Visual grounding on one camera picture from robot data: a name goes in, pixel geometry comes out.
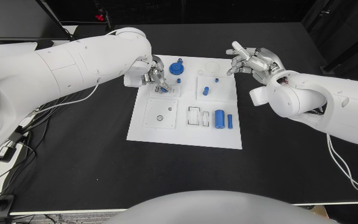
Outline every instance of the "white platform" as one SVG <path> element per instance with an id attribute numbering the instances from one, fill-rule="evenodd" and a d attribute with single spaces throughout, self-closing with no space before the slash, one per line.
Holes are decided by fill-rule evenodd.
<path id="1" fill-rule="evenodd" d="M 242 149 L 236 111 L 235 81 L 233 75 L 229 77 L 226 76 L 226 71 L 231 68 L 231 60 L 166 55 L 157 56 L 164 63 L 166 82 L 168 85 L 180 86 L 180 94 L 179 96 L 176 94 L 177 87 L 174 87 L 176 91 L 173 94 L 155 94 L 153 85 L 145 85 L 138 88 L 127 140 Z M 174 76 L 168 72 L 168 66 L 177 61 L 179 58 L 183 59 L 184 72 L 179 76 Z M 202 97 L 203 88 L 196 90 L 196 87 L 203 87 L 202 84 L 205 83 L 212 84 L 206 85 L 209 87 L 209 94 L 207 96 Z M 168 123 L 173 123 L 171 118 L 174 112 L 173 109 L 168 111 L 168 102 L 155 104 L 155 107 L 153 105 L 147 106 L 148 99 L 166 99 L 170 102 L 177 101 L 173 129 L 170 129 L 171 124 L 167 125 L 163 122 L 164 120 L 170 119 Z M 199 107 L 197 126 L 187 124 L 189 107 Z M 225 112 L 225 129 L 215 129 L 213 112 L 218 109 L 222 109 Z M 150 112 L 150 119 L 153 121 L 150 124 L 147 121 L 144 121 L 144 119 L 148 120 L 145 116 L 147 111 Z M 203 126 L 203 112 L 209 112 L 207 127 Z M 228 129 L 228 114 L 232 114 L 232 129 Z M 163 120 L 160 122 L 154 118 L 158 115 L 163 116 Z"/>

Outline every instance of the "red light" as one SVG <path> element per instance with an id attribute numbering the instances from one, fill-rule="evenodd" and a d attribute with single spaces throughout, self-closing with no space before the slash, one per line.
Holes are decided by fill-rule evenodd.
<path id="1" fill-rule="evenodd" d="M 102 17 L 101 14 L 96 14 L 96 15 L 95 15 L 95 18 L 96 18 L 99 21 L 104 21 L 104 17 Z"/>

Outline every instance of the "robotic hand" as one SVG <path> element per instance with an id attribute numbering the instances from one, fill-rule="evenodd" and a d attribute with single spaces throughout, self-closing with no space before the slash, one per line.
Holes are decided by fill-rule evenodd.
<path id="1" fill-rule="evenodd" d="M 164 82 L 163 62 L 135 28 L 43 50 L 0 56 L 0 145 L 46 102 L 124 75 L 124 85 Z"/>
<path id="2" fill-rule="evenodd" d="M 358 144 L 358 81 L 298 74 L 265 48 L 242 48 L 236 41 L 232 47 L 228 75 L 252 73 L 265 85 L 249 91 L 254 106 L 268 103 L 281 117 Z M 323 106 L 320 113 L 314 109 Z"/>

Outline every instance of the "black table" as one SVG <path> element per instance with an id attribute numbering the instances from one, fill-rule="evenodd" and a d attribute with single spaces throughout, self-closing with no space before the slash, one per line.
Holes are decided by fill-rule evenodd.
<path id="1" fill-rule="evenodd" d="M 231 59 L 225 50 L 236 40 L 242 46 L 270 49 L 287 69 L 320 74 L 324 62 L 300 23 L 132 27 L 144 31 L 153 54 Z M 105 31 L 102 26 L 80 26 L 75 34 Z M 36 161 L 11 187 L 11 212 L 128 208 L 189 190 L 241 191 L 301 204 L 356 201 L 324 134 L 280 118 L 268 104 L 254 107 L 248 92 L 261 85 L 249 74 L 235 79 L 242 150 L 127 141 L 137 89 L 124 87 L 118 78 L 50 118 Z M 336 138 L 332 142 L 358 175 L 358 145 Z"/>

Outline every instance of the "blue cylinder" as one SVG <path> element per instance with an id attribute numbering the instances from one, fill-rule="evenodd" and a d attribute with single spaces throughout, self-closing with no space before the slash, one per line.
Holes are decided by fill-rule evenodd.
<path id="1" fill-rule="evenodd" d="M 232 115 L 228 114 L 228 129 L 232 129 Z"/>
<path id="2" fill-rule="evenodd" d="M 209 87 L 205 87 L 205 88 L 203 88 L 203 95 L 206 96 L 207 93 L 209 93 Z"/>
<path id="3" fill-rule="evenodd" d="M 220 109 L 215 111 L 215 128 L 225 128 L 225 112 Z"/>
<path id="4" fill-rule="evenodd" d="M 184 71 L 184 67 L 180 63 L 171 63 L 171 65 L 168 66 L 168 71 L 173 75 L 180 75 Z"/>

